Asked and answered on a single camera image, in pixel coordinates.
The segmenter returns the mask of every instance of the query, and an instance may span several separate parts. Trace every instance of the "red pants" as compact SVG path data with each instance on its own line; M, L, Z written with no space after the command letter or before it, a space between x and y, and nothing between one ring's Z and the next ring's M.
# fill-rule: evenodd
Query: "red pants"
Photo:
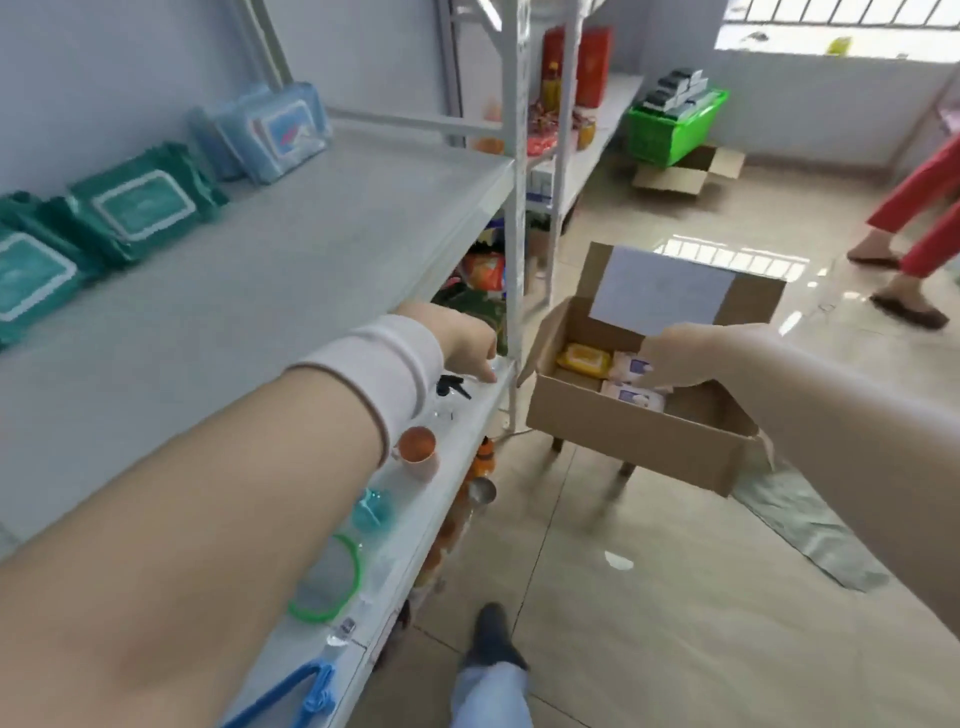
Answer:
M867 221L872 228L900 232L924 207L960 186L960 134L954 136L900 183ZM900 261L900 271L925 279L960 253L960 202L944 213Z

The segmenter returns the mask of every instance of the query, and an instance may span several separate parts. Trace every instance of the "green plastic basket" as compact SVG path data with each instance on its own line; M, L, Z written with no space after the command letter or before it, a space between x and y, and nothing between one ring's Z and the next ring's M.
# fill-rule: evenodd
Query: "green plastic basket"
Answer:
M716 90L720 94L712 104L683 121L657 116L645 109L628 109L627 148L631 157L671 167L707 141L713 117L730 96L729 91Z

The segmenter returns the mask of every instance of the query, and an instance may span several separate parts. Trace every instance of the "white paper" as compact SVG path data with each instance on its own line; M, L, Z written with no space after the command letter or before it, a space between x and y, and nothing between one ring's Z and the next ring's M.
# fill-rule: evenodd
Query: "white paper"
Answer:
M674 324L712 324L736 272L615 247L590 318L644 336Z

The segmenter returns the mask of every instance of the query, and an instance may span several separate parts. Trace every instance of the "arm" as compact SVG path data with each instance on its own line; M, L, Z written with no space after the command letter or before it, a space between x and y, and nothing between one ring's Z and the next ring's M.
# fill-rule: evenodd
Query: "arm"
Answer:
M398 313L448 367L492 380L486 324L429 304ZM215 725L377 468L376 406L325 371L289 370L20 548L0 567L11 724Z
M960 420L801 352L768 327L648 339L648 386L717 379L863 543L960 636Z

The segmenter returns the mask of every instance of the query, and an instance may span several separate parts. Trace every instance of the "blue jeans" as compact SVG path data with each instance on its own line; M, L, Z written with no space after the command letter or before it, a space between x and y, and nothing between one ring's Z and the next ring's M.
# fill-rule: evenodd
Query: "blue jeans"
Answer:
M533 728L527 708L527 673L510 663L467 667L450 697L450 728Z

